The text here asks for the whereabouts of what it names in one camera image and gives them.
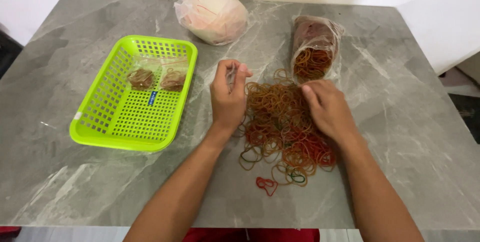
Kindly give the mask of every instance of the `sticker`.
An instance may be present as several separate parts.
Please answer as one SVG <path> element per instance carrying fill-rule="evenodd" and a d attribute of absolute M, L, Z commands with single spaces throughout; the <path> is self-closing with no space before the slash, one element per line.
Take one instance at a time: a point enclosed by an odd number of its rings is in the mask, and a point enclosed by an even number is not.
<path fill-rule="evenodd" d="M 148 105 L 153 105 L 153 102 L 155 101 L 156 96 L 157 96 L 157 91 L 153 91 L 152 94 L 150 95 L 150 99 L 148 99 Z"/>
<path fill-rule="evenodd" d="M 77 112 L 77 114 L 75 114 L 75 117 L 73 119 L 78 120 L 78 119 L 80 119 L 81 116 L 82 116 L 82 113 L 79 111 L 79 112 Z"/>

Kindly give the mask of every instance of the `hand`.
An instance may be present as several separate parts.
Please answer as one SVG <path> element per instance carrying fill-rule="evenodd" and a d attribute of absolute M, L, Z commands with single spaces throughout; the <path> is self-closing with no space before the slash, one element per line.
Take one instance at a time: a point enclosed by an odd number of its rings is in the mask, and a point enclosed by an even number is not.
<path fill-rule="evenodd" d="M 301 85 L 311 116 L 318 129 L 339 145 L 358 135 L 345 96 L 329 80 L 314 80 Z"/>
<path fill-rule="evenodd" d="M 237 74 L 230 93 L 226 74 L 234 66 L 237 67 Z M 247 66 L 237 60 L 221 60 L 216 68 L 215 79 L 210 85 L 212 127 L 227 132 L 229 137 L 240 125 L 245 114 L 245 79 L 252 75 Z"/>

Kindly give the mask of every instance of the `gray marble table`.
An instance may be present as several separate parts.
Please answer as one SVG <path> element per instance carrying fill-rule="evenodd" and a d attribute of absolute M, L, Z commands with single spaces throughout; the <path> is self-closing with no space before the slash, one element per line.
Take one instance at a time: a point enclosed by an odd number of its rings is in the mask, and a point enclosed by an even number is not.
<path fill-rule="evenodd" d="M 129 226 L 211 123 L 208 85 L 220 59 L 253 81 L 288 67 L 292 17 L 345 27 L 334 79 L 385 175 L 421 229 L 480 229 L 480 151 L 394 8 L 243 0 L 248 31 L 209 46 L 182 28 L 176 0 L 60 0 L 0 80 L 0 225 Z M 147 154 L 73 142 L 71 122 L 114 43 L 126 35 L 193 42 L 199 57 L 172 144 Z M 243 139 L 219 158 L 196 227 L 353 228 L 342 168 L 267 197 L 246 172 Z"/>

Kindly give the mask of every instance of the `plastic basket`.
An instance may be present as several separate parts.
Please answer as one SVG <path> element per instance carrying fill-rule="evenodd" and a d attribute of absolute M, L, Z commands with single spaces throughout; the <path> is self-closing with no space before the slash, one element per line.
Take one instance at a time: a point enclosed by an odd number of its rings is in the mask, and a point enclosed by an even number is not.
<path fill-rule="evenodd" d="M 97 74 L 70 124 L 81 144 L 157 152 L 175 137 L 198 50 L 183 40 L 126 36 L 120 39 Z M 186 56 L 189 68 L 181 92 L 131 90 L 126 75 L 132 56 Z M 155 85 L 161 70 L 154 72 Z"/>

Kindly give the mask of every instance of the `person's left hand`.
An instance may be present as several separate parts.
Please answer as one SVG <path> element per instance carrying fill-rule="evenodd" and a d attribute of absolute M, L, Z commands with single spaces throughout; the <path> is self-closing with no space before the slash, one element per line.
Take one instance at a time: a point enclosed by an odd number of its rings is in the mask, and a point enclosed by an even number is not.
<path fill-rule="evenodd" d="M 232 92 L 229 92 L 226 74 L 229 69 L 237 67 L 237 74 Z M 247 69 L 247 66 L 237 60 L 221 60 L 218 63 L 213 79 L 210 85 L 213 110 L 213 127 L 225 130 L 229 135 L 233 134 L 235 129 L 242 122 L 245 114 L 245 79 L 253 74 Z"/>

